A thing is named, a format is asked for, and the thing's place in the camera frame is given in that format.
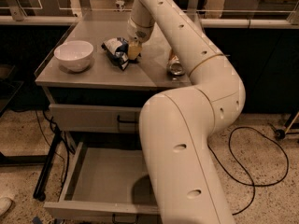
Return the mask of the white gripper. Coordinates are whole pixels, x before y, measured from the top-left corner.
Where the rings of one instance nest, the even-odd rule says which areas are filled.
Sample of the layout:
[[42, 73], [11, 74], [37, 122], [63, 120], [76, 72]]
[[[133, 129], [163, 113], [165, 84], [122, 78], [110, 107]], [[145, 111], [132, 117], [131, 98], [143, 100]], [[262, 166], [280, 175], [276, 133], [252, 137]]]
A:
[[128, 58], [130, 60], [135, 60], [141, 53], [142, 45], [140, 43], [145, 43], [150, 39], [154, 25], [139, 25], [135, 23], [132, 19], [127, 22], [127, 34], [130, 41], [128, 47]]

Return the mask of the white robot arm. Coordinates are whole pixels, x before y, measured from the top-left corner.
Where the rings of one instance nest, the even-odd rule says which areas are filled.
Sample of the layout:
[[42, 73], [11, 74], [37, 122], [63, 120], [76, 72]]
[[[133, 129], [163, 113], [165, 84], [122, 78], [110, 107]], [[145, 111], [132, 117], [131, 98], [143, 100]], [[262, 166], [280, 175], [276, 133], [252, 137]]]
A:
[[191, 82], [152, 96], [140, 112], [140, 141], [161, 220], [235, 224], [207, 139], [240, 115], [243, 82], [173, 0], [135, 0], [132, 18], [145, 14], [156, 21]]

